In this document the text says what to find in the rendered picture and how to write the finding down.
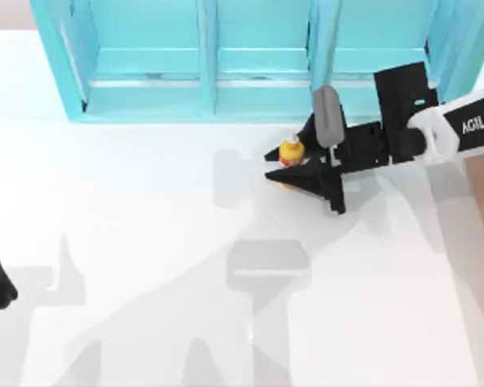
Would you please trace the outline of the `pale grey rounded box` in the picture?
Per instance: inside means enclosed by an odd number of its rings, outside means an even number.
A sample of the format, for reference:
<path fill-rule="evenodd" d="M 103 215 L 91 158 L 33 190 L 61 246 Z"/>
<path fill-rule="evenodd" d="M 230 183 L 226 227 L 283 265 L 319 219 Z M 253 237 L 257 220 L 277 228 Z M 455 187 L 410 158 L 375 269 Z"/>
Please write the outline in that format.
<path fill-rule="evenodd" d="M 331 148 L 344 141 L 344 120 L 340 98 L 330 85 L 314 92 L 315 137 L 322 148 Z"/>

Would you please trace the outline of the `light blue rack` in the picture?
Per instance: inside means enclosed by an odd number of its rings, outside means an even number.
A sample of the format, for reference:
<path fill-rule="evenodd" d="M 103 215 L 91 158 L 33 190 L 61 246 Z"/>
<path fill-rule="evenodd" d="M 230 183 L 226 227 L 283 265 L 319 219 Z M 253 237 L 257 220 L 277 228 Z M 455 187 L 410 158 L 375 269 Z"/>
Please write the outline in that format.
<path fill-rule="evenodd" d="M 381 70 L 449 101 L 484 65 L 484 0 L 28 1 L 73 122 L 294 122 L 325 84 L 367 119 Z"/>

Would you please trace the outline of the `yellow bottle with white cap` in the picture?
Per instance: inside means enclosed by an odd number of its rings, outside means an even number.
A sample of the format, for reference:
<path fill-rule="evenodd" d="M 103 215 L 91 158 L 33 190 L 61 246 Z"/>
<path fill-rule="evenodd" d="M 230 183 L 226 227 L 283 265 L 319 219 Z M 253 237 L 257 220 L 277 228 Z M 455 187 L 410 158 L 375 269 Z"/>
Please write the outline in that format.
<path fill-rule="evenodd" d="M 295 132 L 291 132 L 278 147 L 279 162 L 283 168 L 299 166 L 305 155 L 305 147 Z"/>

